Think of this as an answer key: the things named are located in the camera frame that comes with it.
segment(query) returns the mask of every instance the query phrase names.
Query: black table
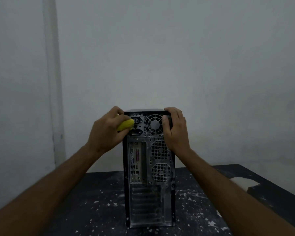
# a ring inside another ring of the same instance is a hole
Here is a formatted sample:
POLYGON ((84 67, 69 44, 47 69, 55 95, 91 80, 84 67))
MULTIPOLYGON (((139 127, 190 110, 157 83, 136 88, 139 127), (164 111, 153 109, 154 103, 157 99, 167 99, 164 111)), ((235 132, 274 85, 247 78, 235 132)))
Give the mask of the black table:
MULTIPOLYGON (((214 166, 260 185, 248 193, 295 226, 295 195, 241 165, 214 166)), ((232 235, 186 168, 176 169, 176 226, 127 228, 122 171, 87 173, 56 212, 45 236, 232 235)))

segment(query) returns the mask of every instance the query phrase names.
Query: white wall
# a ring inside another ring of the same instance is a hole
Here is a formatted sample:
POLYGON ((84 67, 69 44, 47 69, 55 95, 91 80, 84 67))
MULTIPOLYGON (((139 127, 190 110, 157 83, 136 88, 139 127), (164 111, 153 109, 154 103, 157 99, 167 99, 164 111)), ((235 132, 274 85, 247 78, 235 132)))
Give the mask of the white wall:
POLYGON ((0 207, 54 167, 42 0, 0 0, 0 207))
POLYGON ((175 106, 206 161, 295 193, 295 0, 56 1, 67 156, 114 105, 175 106))

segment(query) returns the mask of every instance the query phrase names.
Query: power supply fan grille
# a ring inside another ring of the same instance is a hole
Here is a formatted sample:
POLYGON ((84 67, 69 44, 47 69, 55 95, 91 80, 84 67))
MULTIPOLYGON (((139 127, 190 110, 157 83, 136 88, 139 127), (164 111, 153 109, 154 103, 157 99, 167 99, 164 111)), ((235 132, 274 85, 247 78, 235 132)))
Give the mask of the power supply fan grille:
POLYGON ((152 144, 152 157, 156 160, 167 159, 170 156, 170 150, 165 144, 165 141, 156 141, 152 144))
POLYGON ((150 136, 162 136, 162 116, 158 114, 152 114, 147 116, 144 121, 145 133, 150 136))
POLYGON ((152 167, 153 180, 156 182, 166 182, 170 179, 170 166, 165 163, 155 164, 152 167))

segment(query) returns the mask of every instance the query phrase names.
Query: rear panel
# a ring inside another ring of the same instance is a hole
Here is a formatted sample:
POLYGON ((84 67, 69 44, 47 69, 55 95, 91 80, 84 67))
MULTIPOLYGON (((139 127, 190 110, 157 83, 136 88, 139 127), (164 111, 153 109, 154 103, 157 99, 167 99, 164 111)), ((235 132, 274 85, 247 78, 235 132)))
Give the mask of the rear panel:
POLYGON ((134 128, 123 139, 126 225, 175 225, 175 155, 164 142, 158 110, 129 110, 134 128))

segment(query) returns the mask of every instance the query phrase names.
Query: hand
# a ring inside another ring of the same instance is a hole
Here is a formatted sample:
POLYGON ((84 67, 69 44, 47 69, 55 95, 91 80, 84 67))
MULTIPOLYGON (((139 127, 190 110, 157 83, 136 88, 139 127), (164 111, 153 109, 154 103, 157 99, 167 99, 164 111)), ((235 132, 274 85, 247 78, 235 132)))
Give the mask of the hand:
POLYGON ((173 127, 170 129, 167 116, 162 117, 165 143, 179 157, 191 150, 186 119, 182 115, 182 111, 177 108, 164 108, 164 110, 171 114, 173 121, 173 127))
POLYGON ((130 130, 125 129, 119 133, 117 132, 117 127, 128 119, 130 119, 130 117, 124 115, 124 112, 120 108, 116 106, 113 107, 102 118, 94 122, 89 139, 86 143, 87 149, 92 154, 99 154, 101 156, 114 148, 130 130))

